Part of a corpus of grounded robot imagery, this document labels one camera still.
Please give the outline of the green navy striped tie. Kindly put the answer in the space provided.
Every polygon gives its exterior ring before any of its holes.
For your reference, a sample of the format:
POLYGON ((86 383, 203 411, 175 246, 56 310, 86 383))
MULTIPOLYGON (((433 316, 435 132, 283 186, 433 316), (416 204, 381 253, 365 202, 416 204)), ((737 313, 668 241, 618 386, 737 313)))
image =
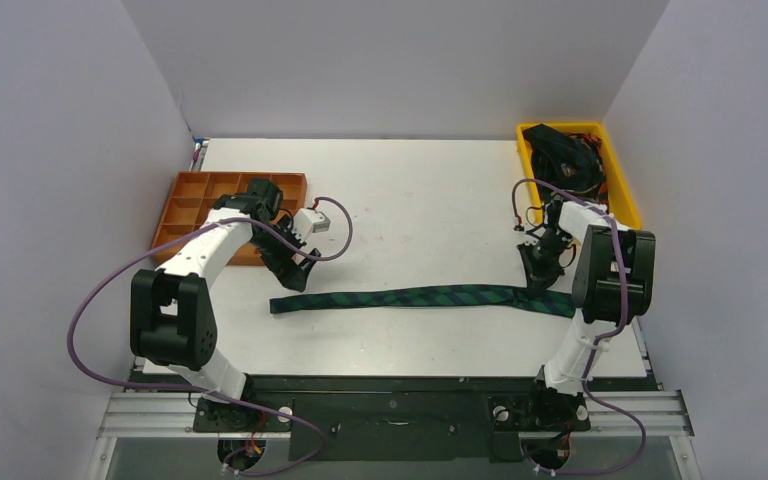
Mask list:
POLYGON ((466 308, 503 306, 571 318, 576 307, 568 293, 532 292, 495 284, 435 285, 381 291, 300 294, 269 301, 273 315, 318 310, 363 308, 466 308))

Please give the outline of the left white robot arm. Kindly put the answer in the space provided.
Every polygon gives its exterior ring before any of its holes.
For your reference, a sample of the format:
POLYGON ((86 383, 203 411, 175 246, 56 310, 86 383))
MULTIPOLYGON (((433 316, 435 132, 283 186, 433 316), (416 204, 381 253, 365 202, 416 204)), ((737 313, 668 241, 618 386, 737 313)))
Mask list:
POLYGON ((312 208, 289 215, 280 188, 253 179, 241 193, 223 194, 202 227, 169 260, 141 269, 131 281, 130 347, 152 363, 166 366, 220 402, 219 416, 232 429, 251 427, 258 402, 246 395, 247 375, 218 347, 218 327, 210 288, 236 252, 255 248, 282 287, 305 289, 319 251, 297 261, 309 236, 328 230, 329 218, 312 208))

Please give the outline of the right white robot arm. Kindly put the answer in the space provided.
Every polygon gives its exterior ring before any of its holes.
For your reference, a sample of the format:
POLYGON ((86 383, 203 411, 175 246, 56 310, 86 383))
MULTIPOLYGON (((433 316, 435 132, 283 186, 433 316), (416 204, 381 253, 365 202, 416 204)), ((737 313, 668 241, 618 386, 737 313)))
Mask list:
POLYGON ((608 214, 604 206, 553 199, 538 239, 518 247, 527 288, 543 293, 564 274, 561 254, 578 245, 571 287, 575 311, 554 356, 542 367, 546 388, 524 400, 526 418, 548 427, 564 412, 559 394, 584 391, 591 370, 613 337, 648 310, 653 294, 656 237, 608 214))

